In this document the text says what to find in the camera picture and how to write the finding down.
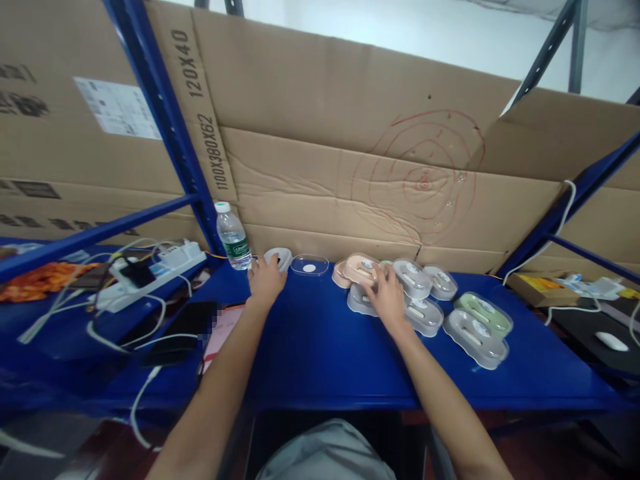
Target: white power strip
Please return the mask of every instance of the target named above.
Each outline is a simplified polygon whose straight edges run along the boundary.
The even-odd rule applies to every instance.
[[[158,256],[162,260],[151,267],[151,271],[156,276],[153,282],[141,289],[118,282],[100,292],[97,309],[99,311],[106,310],[110,313],[119,312],[207,259],[206,254],[200,250],[198,244],[190,241],[185,242],[180,247],[172,247],[166,253],[160,252]],[[186,259],[186,261],[177,264],[176,259]],[[95,295],[90,296],[89,301],[94,302]]]

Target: plastic water bottle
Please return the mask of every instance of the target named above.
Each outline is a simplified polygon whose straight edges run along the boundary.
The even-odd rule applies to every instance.
[[[218,218],[215,228],[225,247],[231,266],[236,270],[246,270],[251,265],[251,249],[240,219],[231,212],[229,202],[216,202]]]

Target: clear plastic container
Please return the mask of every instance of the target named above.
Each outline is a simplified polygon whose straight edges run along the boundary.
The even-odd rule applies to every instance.
[[[345,277],[344,268],[346,260],[342,260],[333,266],[333,273],[331,279],[340,288],[350,288],[353,283],[351,280]]]
[[[378,276],[373,269],[379,265],[378,260],[364,253],[353,253],[345,261],[343,275],[354,283],[366,283],[373,287],[378,283]]]
[[[509,354],[507,341],[469,311],[452,311],[445,319],[443,329],[468,356],[487,370],[495,370]]]
[[[251,266],[251,249],[240,219],[231,211],[229,202],[216,202],[218,218],[215,229],[227,252],[229,263],[236,270],[246,270]]]
[[[319,255],[302,253],[296,255],[291,262],[291,270],[298,275],[319,277],[329,270],[329,260]]]
[[[442,308],[428,299],[412,299],[405,295],[405,317],[416,332],[435,337],[445,318]]]
[[[499,337],[506,337],[513,330],[513,320],[500,307],[474,292],[466,292],[453,306],[473,314]]]
[[[398,259],[393,262],[393,270],[402,284],[403,290],[410,298],[422,300],[429,296],[431,278],[416,262],[409,259]]]
[[[438,300],[453,300],[458,292],[458,284],[448,271],[442,270],[437,265],[425,265],[422,270],[429,276],[431,283],[431,294]]]
[[[293,261],[293,255],[291,254],[291,250],[289,249],[282,248],[282,247],[272,248],[271,250],[265,253],[265,261],[267,262],[267,264],[270,263],[271,257],[274,256],[276,253],[278,254],[278,270],[280,271],[280,273],[284,273],[291,266],[291,262]]]
[[[351,311],[362,313],[363,315],[370,315],[372,317],[377,317],[378,314],[375,312],[369,297],[365,293],[364,288],[362,288],[357,283],[351,285],[349,289],[349,296],[347,297],[347,305],[351,309]]]

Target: person's hand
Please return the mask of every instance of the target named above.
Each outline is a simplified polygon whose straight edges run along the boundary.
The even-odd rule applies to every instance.
[[[262,255],[251,260],[248,275],[251,296],[268,306],[273,305],[287,282],[287,272],[278,270],[277,253],[269,259],[269,264]]]
[[[392,266],[386,264],[383,269],[374,264],[373,268],[378,278],[377,291],[374,292],[368,285],[362,284],[362,287],[371,300],[376,313],[380,316],[380,320],[394,338],[407,332],[412,333],[413,328],[405,317],[405,294]]]

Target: computer mouse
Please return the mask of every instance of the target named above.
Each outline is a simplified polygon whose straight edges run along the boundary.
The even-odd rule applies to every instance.
[[[600,340],[602,343],[608,346],[611,350],[616,350],[616,351],[629,350],[629,347],[626,346],[626,344],[624,344],[622,340],[618,339],[618,337],[610,333],[596,332],[595,336],[598,337],[598,340]]]

